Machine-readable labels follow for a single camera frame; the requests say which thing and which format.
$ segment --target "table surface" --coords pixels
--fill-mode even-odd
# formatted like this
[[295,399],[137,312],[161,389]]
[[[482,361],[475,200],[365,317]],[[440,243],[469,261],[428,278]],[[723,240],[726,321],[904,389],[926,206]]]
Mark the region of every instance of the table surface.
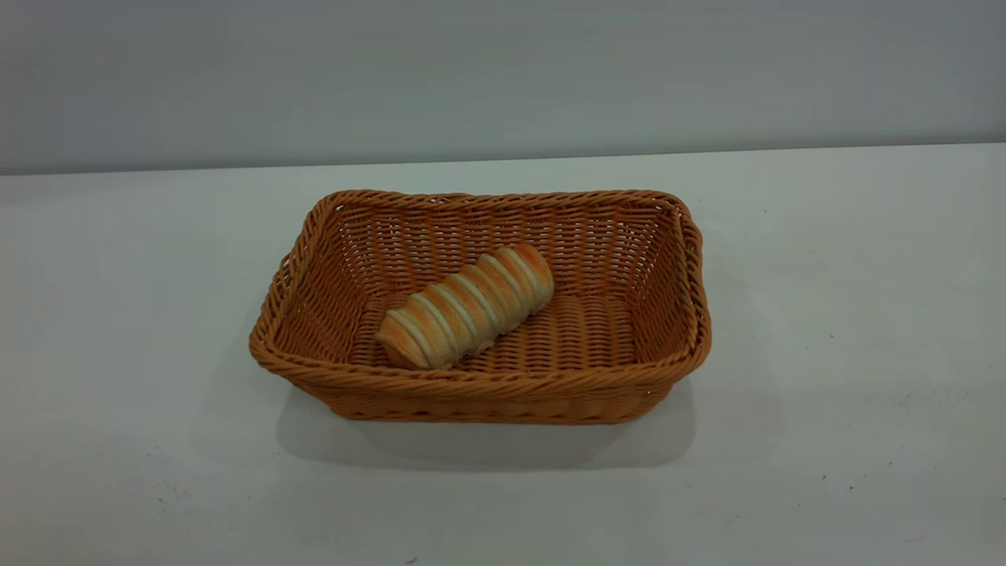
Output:
[[[712,353],[618,426],[342,420],[248,332],[349,188],[673,192]],[[11,564],[1006,563],[1006,145],[0,178]]]

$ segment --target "pastry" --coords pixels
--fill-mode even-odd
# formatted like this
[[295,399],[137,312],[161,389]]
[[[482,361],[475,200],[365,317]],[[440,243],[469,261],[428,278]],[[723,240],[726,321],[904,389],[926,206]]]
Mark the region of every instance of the pastry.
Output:
[[374,338],[394,366],[448,369],[544,309],[554,292],[552,271],[537,249],[500,247],[388,311]]

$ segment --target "wicker basket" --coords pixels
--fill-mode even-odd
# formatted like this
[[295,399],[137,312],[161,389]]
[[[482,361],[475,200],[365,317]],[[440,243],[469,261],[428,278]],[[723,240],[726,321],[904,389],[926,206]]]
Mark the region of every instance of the wicker basket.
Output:
[[[388,309],[519,241],[551,265],[543,312],[452,370],[390,367],[374,340]],[[701,245],[660,192],[337,192],[273,278],[252,355],[350,419],[628,421],[709,352]]]

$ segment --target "braided basket rim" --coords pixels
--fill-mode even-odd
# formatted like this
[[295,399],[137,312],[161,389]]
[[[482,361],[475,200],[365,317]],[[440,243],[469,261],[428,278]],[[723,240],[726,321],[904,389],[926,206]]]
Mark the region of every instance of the braided basket rim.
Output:
[[[310,245],[323,230],[328,216],[342,204],[365,203],[368,199],[394,200],[398,206],[410,208],[465,207],[493,208],[501,206],[532,206],[543,200],[567,201],[569,205],[589,201],[638,201],[664,203],[677,209],[681,233],[692,237],[691,248],[683,249],[685,276],[688,281],[688,318],[690,328],[682,348],[653,362],[620,366],[594,367],[558,371],[467,371],[467,370],[405,370],[400,368],[332,363],[304,358],[283,352],[276,346],[276,337],[284,315],[289,312],[290,298],[282,285],[289,276],[290,290],[301,285],[310,266],[316,246]],[[687,247],[688,236],[680,241]],[[639,385],[673,385],[698,368],[711,348],[711,325],[702,286],[702,235],[688,207],[676,196],[655,190],[599,190],[545,193],[510,193],[473,195],[467,193],[411,194],[384,190],[343,190],[323,197],[308,213],[304,227],[290,253],[280,262],[262,307],[262,313],[248,337],[252,356],[270,372],[312,386],[367,390],[393,390],[423,395],[506,395],[513,392],[514,382],[535,382],[533,391],[539,395],[593,391],[611,387]]]

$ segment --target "white wall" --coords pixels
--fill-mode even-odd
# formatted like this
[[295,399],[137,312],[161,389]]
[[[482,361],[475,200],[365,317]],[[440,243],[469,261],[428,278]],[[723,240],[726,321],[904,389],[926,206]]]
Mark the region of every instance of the white wall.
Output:
[[1006,139],[1002,0],[5,0],[0,171]]

